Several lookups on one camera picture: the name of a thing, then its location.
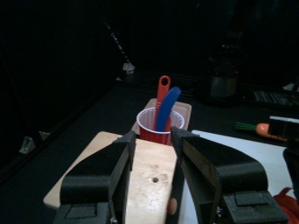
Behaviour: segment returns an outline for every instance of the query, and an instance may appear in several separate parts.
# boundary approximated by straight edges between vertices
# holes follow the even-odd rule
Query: plastic utensil
[[[158,84],[158,95],[156,95],[155,114],[153,114],[153,130],[156,125],[156,117],[159,113],[159,108],[160,108],[163,99],[168,93],[170,86],[171,86],[171,78],[167,75],[163,75],[159,79],[159,84]]]
[[[156,131],[168,131],[171,124],[167,122],[170,114],[174,108],[174,104],[182,94],[182,90],[178,87],[172,87],[168,94],[163,98],[163,102],[159,108],[158,117],[156,117]]]

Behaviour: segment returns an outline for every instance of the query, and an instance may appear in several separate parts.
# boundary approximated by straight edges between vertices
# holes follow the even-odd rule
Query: red utensil
[[[155,113],[153,113],[153,130],[156,126],[156,117],[159,113],[159,108],[164,100],[164,97],[168,93],[170,86],[171,86],[171,78],[170,76],[163,75],[159,79],[159,84],[158,84],[158,95],[156,95],[156,104],[155,104]],[[171,119],[168,119],[167,124],[168,126],[171,125]]]

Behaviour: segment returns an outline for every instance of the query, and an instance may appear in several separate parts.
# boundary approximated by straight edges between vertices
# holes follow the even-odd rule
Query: orange object
[[[259,123],[258,126],[256,126],[256,133],[262,137],[268,137],[268,138],[272,138],[275,140],[287,141],[286,138],[282,138],[280,136],[270,135],[267,132],[268,132],[268,123]]]

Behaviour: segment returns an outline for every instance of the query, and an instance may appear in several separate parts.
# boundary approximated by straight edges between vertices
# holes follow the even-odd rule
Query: cup
[[[171,112],[171,121],[171,126],[179,129],[183,127],[183,116],[175,111]],[[172,145],[171,131],[160,132],[153,130],[155,108],[144,109],[136,116],[136,122],[139,125],[140,139],[159,144]]]

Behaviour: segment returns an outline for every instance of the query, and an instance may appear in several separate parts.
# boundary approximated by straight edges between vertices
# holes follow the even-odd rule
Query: blue utensil
[[[182,94],[182,90],[178,87],[172,87],[168,94],[163,98],[163,102],[159,108],[158,117],[156,117],[156,125],[155,130],[164,132],[166,131],[166,124],[172,112],[174,104]]]

